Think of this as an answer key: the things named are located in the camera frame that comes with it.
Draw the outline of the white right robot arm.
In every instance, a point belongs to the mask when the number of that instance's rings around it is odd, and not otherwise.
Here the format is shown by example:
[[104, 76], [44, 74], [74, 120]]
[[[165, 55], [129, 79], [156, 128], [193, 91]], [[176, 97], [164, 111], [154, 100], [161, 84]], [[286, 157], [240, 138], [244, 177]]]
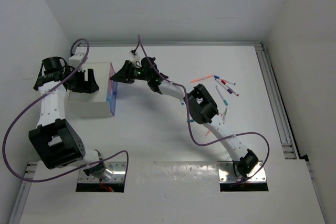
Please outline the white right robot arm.
[[153, 92], [183, 100], [188, 118], [206, 127], [221, 139], [221, 144], [228, 151], [236, 171], [242, 179], [247, 179], [258, 164], [258, 157], [225, 125], [223, 118], [219, 115], [215, 100], [205, 86], [198, 84], [187, 92], [182, 85], [170, 81], [168, 76], [160, 73], [154, 61], [152, 57], [143, 58], [140, 66], [137, 66], [130, 60], [126, 60], [122, 68], [110, 79], [127, 84], [132, 84], [135, 80], [146, 81]]

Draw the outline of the blue transparent drawer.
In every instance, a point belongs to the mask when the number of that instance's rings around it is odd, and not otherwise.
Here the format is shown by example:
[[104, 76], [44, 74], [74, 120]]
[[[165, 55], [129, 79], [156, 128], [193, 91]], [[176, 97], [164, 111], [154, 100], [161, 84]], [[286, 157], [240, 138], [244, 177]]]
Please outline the blue transparent drawer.
[[111, 77], [113, 77], [114, 74], [115, 74], [115, 70], [113, 68], [112, 63], [110, 63], [106, 102], [113, 116], [115, 116], [115, 107], [116, 107], [117, 94], [118, 94], [118, 83], [111, 80]]

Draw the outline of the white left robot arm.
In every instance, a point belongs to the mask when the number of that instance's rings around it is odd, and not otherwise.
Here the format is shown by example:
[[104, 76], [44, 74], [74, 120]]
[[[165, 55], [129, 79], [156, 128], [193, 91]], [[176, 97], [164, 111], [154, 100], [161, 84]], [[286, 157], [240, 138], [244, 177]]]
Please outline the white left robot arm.
[[113, 172], [103, 162], [102, 153], [90, 150], [66, 119], [65, 106], [84, 119], [115, 115], [117, 84], [112, 63], [85, 63], [69, 80], [80, 58], [69, 62], [61, 57], [42, 61], [34, 89], [42, 97], [40, 118], [28, 138], [48, 169], [83, 166], [87, 176], [107, 181]]

